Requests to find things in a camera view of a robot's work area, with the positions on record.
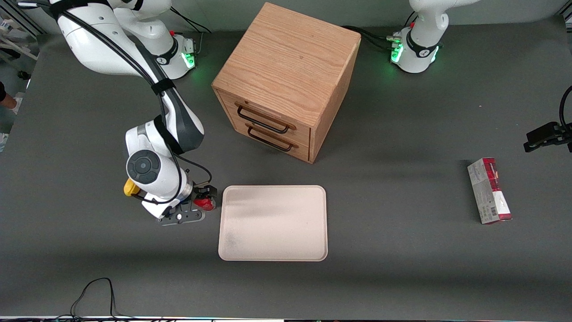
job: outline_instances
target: drawer handle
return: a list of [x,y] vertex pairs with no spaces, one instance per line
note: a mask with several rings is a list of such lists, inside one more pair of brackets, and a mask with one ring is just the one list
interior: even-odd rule
[[262,123],[262,122],[260,122],[260,121],[257,121],[257,120],[255,120],[255,119],[253,119],[252,117],[249,117],[249,116],[246,116],[246,115],[240,113],[242,110],[243,110],[243,107],[242,107],[242,106],[239,106],[239,109],[238,109],[237,113],[239,114],[240,117],[242,117],[243,119],[245,119],[245,120],[247,120],[247,121],[251,121],[251,122],[254,123],[254,124],[258,124],[258,125],[262,126],[262,127],[265,128],[265,129],[269,129],[269,130],[272,131],[272,132],[276,132],[276,133],[278,133],[278,134],[284,134],[284,133],[286,133],[286,131],[288,131],[288,129],[290,128],[290,125],[286,125],[286,126],[284,127],[284,129],[277,129],[277,128],[275,128],[275,127],[271,127],[270,125],[264,124],[264,123]]
[[290,151],[290,150],[292,149],[292,147],[293,147],[293,144],[290,143],[287,148],[283,148],[283,147],[281,147],[281,146],[278,146],[277,144],[274,144],[274,143],[272,143],[272,142],[270,142],[270,141],[264,140],[263,138],[252,134],[251,131],[252,131],[252,127],[248,127],[248,136],[250,136],[251,138],[253,138],[253,139],[255,139],[255,140],[258,140],[258,141],[260,141],[260,142],[262,142],[262,143],[265,143],[265,144],[267,144],[267,145],[269,145],[269,146],[271,146],[271,147],[273,147],[273,148],[275,148],[275,149],[277,149],[277,150],[280,150],[280,151],[282,151],[282,152],[288,152],[288,151]]

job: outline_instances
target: dark gray tabletop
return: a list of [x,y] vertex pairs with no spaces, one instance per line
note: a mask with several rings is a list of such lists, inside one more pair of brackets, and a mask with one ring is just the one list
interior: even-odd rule
[[[198,69],[175,82],[206,128],[185,156],[220,189],[323,186],[328,257],[225,262],[219,211],[157,226],[122,194],[124,133],[158,114],[156,98],[140,78],[84,68],[56,38],[0,154],[0,314],[64,314],[106,276],[131,315],[572,320],[572,155],[522,147],[572,84],[561,18],[452,26],[422,74],[364,41],[313,165],[232,129],[210,83],[240,36],[205,35]],[[510,222],[479,222],[466,163],[485,156]],[[94,285],[78,313],[107,314],[108,295]]]

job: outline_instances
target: red and white box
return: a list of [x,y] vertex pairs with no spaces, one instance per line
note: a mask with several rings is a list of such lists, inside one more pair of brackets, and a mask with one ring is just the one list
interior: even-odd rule
[[511,220],[509,206],[499,187],[495,158],[482,158],[467,167],[472,190],[484,225]]

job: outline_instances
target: beige tray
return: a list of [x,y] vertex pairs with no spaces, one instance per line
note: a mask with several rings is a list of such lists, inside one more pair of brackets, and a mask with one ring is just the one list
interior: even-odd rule
[[230,186],[224,190],[219,256],[226,261],[322,261],[328,255],[320,186]]

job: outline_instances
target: yellow handle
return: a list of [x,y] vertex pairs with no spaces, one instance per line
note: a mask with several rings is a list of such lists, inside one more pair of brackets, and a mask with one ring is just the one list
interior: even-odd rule
[[133,194],[138,194],[139,191],[141,191],[141,189],[137,187],[137,185],[131,181],[131,179],[127,179],[127,182],[125,182],[125,185],[123,186],[123,193],[127,197],[131,197]]

